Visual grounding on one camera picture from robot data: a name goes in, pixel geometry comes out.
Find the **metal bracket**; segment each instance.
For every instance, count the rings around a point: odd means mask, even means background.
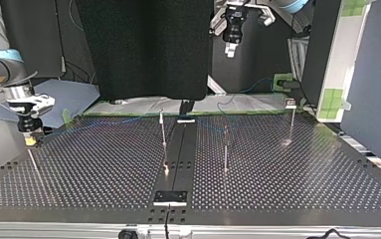
[[[215,80],[208,76],[208,88],[211,89],[216,96],[225,96],[227,92]]]
[[[157,191],[154,206],[187,206],[187,191]]]

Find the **blue cable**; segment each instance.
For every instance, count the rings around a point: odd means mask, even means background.
[[[78,127],[78,128],[75,128],[75,129],[67,129],[65,131],[62,131],[62,132],[56,132],[56,133],[51,133],[47,136],[54,136],[54,135],[59,135],[59,134],[64,134],[64,133],[73,133],[73,132],[77,132],[77,131],[81,131],[81,130],[84,130],[84,129],[87,129],[87,128],[91,128],[91,127],[94,127],[94,126],[97,126],[97,125],[102,125],[102,124],[121,124],[121,123],[130,123],[130,122],[134,122],[134,121],[137,121],[137,120],[141,120],[144,116],[141,116],[141,117],[138,117],[138,118],[132,118],[132,119],[126,119],[126,120],[123,120],[123,121],[118,121],[118,122],[94,122],[92,123],[91,125],[88,125],[88,126],[83,126],[83,127]]]
[[[252,91],[255,86],[262,82],[262,81],[266,81],[266,80],[269,80],[271,81],[271,91],[274,93],[274,89],[273,89],[273,86],[274,86],[274,80],[270,79],[270,78],[264,78],[264,79],[260,79],[258,80],[254,85],[252,85],[249,89],[247,90],[243,90],[240,92],[240,94],[244,94],[244,93],[248,93],[250,91]],[[232,117],[229,117],[228,114],[226,114],[224,111],[221,110],[221,108],[219,107],[219,105],[227,105],[229,104],[233,99],[234,97],[236,96],[237,94],[234,94],[231,99],[229,101],[227,101],[226,103],[217,103],[217,108],[218,110],[227,118],[231,119],[232,121],[234,121],[234,119]],[[118,122],[94,122],[92,123],[91,125],[88,125],[88,126],[83,126],[83,127],[78,127],[78,128],[75,128],[75,129],[67,129],[65,131],[62,131],[62,132],[56,132],[56,133],[51,133],[47,136],[55,136],[55,135],[60,135],[60,134],[64,134],[64,133],[73,133],[73,132],[77,132],[77,131],[81,131],[81,130],[84,130],[84,129],[87,129],[87,128],[91,128],[91,127],[94,127],[94,126],[98,126],[98,125],[104,125],[104,124],[122,124],[122,123],[130,123],[130,122],[134,122],[134,121],[137,121],[137,120],[142,120],[145,116],[147,116],[147,114],[141,116],[141,117],[138,117],[138,118],[132,118],[132,119],[125,119],[123,121],[118,121]],[[214,131],[216,132],[224,132],[224,128],[223,127],[214,127],[214,126],[211,126],[211,125],[208,125],[207,123],[203,122],[202,120],[200,119],[194,119],[198,122],[201,123],[202,126],[204,127],[207,127],[207,128],[210,128],[210,129],[213,129]]]
[[[263,78],[263,79],[260,79],[260,80],[258,80],[257,82],[255,82],[255,83],[254,83],[250,88],[248,88],[247,90],[240,91],[239,94],[249,93],[250,91],[252,91],[252,90],[255,88],[255,86],[258,85],[258,83],[263,82],[263,81],[271,81],[271,92],[273,92],[273,93],[275,94],[276,92],[274,91],[274,80],[271,79],[271,78]],[[232,122],[234,122],[233,117],[230,117],[227,113],[225,113],[225,112],[220,108],[220,105],[222,105],[222,106],[226,106],[227,104],[229,104],[229,103],[234,99],[234,97],[235,97],[236,95],[237,95],[237,94],[234,94],[234,95],[231,97],[231,99],[230,99],[229,101],[227,101],[226,103],[217,103],[217,108],[218,108],[218,110],[221,112],[221,114],[224,115],[224,117],[230,119]]]

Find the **black backdrop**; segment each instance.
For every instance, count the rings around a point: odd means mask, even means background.
[[[80,0],[103,99],[202,100],[207,92],[207,0]]]

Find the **perforated metal table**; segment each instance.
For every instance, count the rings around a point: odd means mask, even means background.
[[[309,116],[84,118],[0,169],[0,221],[381,227],[381,170]],[[225,144],[228,169],[225,169]]]

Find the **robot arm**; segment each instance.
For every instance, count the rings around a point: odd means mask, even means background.
[[[39,117],[55,104],[54,98],[35,94],[28,81],[35,75],[27,77],[18,51],[0,51],[0,87],[9,106],[7,110],[19,118],[18,130],[24,135],[27,146],[39,146],[42,143],[44,132]]]
[[[228,58],[234,58],[235,51],[243,40],[242,27],[250,8],[262,11],[260,23],[268,27],[276,20],[270,6],[294,14],[307,2],[308,0],[227,0],[211,21],[212,33],[219,36],[224,32],[223,40],[227,43],[225,53]]]

